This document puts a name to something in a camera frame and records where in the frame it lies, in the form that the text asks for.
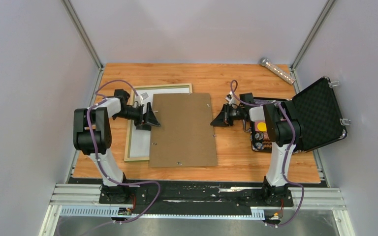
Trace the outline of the brown frame backing board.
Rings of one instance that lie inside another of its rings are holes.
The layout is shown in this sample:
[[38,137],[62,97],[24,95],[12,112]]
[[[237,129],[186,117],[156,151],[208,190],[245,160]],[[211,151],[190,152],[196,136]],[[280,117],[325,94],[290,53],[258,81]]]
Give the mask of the brown frame backing board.
[[149,166],[217,166],[211,96],[208,93],[155,94],[153,110],[160,127],[151,130]]

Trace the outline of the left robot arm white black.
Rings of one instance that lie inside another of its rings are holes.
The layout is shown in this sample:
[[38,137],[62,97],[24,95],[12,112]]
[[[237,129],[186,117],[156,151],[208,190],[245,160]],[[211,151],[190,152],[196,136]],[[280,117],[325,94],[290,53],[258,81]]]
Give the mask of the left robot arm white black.
[[130,185],[117,165],[111,150],[110,119],[131,120],[140,130],[150,131],[161,124],[145,95],[129,105],[130,94],[117,89],[98,104],[76,109],[73,113],[73,145],[76,150],[91,158],[102,176],[101,195],[109,200],[126,203],[131,197]]

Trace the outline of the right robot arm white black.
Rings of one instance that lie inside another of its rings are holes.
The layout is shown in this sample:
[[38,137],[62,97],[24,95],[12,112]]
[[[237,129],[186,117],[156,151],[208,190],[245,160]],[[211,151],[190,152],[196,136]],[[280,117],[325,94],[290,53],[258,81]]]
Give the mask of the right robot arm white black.
[[233,126],[241,120],[251,125],[252,147],[265,139],[271,143],[271,162],[258,199],[277,206],[288,197],[287,172],[293,151],[302,135],[300,116],[292,100],[255,97],[244,93],[236,99],[227,95],[227,103],[211,121],[214,127]]

